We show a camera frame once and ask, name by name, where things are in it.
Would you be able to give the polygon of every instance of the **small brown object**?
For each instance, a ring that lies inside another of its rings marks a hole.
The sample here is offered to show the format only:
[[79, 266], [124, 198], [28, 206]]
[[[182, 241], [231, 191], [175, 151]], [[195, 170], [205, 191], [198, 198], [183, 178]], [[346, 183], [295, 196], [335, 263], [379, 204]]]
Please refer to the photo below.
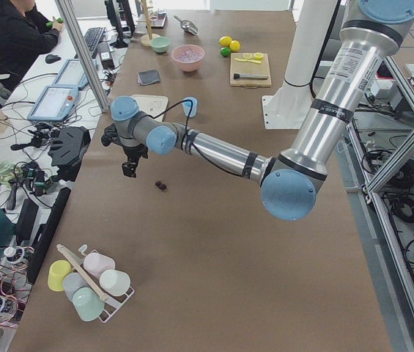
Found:
[[155, 186], [160, 189], [161, 191], [165, 191], [166, 189], [168, 189], [168, 186], [166, 186], [164, 183], [162, 183], [161, 181], [156, 181], [155, 182]]

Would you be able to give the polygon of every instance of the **brown table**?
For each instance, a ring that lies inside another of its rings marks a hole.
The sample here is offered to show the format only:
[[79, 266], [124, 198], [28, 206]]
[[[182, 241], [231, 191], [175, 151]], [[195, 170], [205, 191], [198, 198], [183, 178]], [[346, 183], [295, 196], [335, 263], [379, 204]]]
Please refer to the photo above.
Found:
[[[191, 126], [262, 155], [278, 155], [296, 131], [266, 131], [262, 95], [282, 83], [295, 25], [288, 12], [177, 12], [199, 36], [184, 34], [172, 15], [172, 45], [206, 51], [195, 73], [173, 67], [167, 54], [132, 42], [112, 97], [165, 95], [170, 103], [199, 99]], [[244, 51], [269, 53], [273, 86], [229, 86], [229, 60], [218, 38]], [[136, 73], [158, 69], [161, 84], [140, 87]], [[182, 109], [165, 120], [183, 121]], [[58, 232], [10, 351], [390, 351], [336, 161], [311, 215], [273, 218], [254, 182], [227, 175], [176, 150], [149, 154], [138, 177], [122, 175], [122, 150], [99, 141], [108, 114], [85, 155]], [[154, 184], [162, 180], [167, 192]], [[62, 259], [55, 245], [83, 243], [113, 257], [136, 294], [106, 324], [79, 320], [64, 293], [47, 288]]]

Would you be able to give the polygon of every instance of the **cutting board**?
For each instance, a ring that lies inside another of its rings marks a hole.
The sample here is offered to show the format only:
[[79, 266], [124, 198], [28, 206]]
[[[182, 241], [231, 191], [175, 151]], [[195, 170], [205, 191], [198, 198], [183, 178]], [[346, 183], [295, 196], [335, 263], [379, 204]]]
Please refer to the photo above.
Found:
[[[271, 87], [272, 78], [270, 77], [270, 66], [268, 64], [268, 55], [264, 54], [261, 64], [253, 64], [252, 62], [239, 62], [234, 58], [243, 58], [244, 53], [231, 53], [231, 64], [229, 66], [229, 85], [232, 87]], [[239, 74], [255, 74], [267, 75], [268, 79], [234, 79], [233, 75]]]

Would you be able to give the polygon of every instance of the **computer mouse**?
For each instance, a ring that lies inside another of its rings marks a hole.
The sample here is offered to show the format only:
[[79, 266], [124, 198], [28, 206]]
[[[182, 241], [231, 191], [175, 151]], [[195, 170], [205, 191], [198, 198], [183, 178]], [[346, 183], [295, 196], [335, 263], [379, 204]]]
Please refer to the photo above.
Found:
[[58, 56], [58, 55], [49, 54], [45, 57], [45, 62], [48, 63], [48, 64], [51, 64], [55, 61], [59, 61], [60, 59], [61, 59], [61, 57]]

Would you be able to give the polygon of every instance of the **metal scoop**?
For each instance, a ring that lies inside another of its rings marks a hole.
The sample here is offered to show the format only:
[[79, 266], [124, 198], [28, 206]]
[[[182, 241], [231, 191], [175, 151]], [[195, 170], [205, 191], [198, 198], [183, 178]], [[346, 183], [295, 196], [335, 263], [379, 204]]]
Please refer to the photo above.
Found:
[[174, 18], [176, 18], [180, 22], [180, 28], [184, 29], [184, 32], [197, 35], [199, 33], [199, 30], [197, 29], [196, 25], [192, 23], [192, 21], [189, 20], [181, 20], [177, 15], [174, 15]]

